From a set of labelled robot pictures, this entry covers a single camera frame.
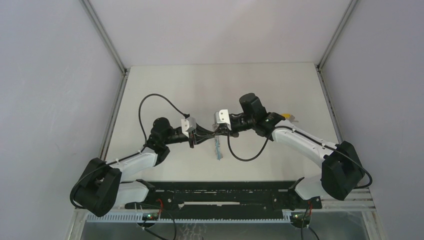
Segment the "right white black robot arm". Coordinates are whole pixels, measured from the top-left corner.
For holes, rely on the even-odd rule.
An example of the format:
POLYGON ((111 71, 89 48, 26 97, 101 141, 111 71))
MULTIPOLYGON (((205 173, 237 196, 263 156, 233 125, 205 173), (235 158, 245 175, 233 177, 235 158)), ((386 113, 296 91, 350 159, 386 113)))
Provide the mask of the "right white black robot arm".
POLYGON ((260 151, 251 158, 237 156, 230 147, 234 158, 251 162, 261 155, 269 141, 273 141, 296 150, 321 170, 318 175, 299 178, 288 188, 285 199, 288 209, 309 208, 308 201, 323 195, 343 201, 352 190, 366 189, 373 183, 371 174, 363 167, 351 143, 326 141, 296 127, 281 114, 268 112, 254 93, 243 95, 239 103, 241 113, 229 113, 227 109, 222 109, 214 114, 217 134, 230 139, 240 132, 253 130, 266 140, 260 151))

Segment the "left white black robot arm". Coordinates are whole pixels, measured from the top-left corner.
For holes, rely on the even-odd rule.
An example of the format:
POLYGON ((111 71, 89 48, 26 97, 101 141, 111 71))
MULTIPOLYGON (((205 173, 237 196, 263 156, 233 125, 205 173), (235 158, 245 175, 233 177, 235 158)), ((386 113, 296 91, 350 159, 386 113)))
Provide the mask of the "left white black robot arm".
POLYGON ((137 152, 110 162, 98 157, 90 160, 70 191, 70 202, 97 217, 128 203, 149 209, 156 203, 156 194, 142 180, 131 179, 132 176, 162 163, 170 153, 170 144, 188 142, 193 148, 214 138, 215 134, 196 124, 193 117, 182 119, 177 128, 173 128, 167 118, 157 118, 145 144, 137 152))

